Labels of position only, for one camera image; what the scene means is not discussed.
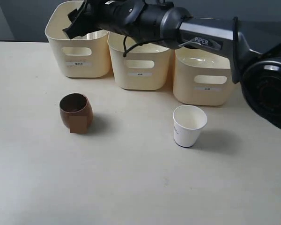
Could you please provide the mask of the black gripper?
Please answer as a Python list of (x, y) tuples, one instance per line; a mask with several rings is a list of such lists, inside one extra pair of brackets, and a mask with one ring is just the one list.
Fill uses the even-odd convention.
[(160, 24), (164, 1), (152, 4), (145, 0), (87, 0), (78, 9), (67, 14), (71, 25), (63, 33), (69, 38), (83, 37), (88, 33), (107, 30), (129, 36), (137, 43), (160, 42)]

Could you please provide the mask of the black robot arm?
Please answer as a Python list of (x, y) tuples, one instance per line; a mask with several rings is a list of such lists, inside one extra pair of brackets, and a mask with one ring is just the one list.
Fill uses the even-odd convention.
[(186, 47), (227, 58), (249, 107), (281, 130), (281, 22), (197, 18), (164, 0), (85, 0), (68, 19), (63, 32), (69, 39), (107, 30), (136, 46)]

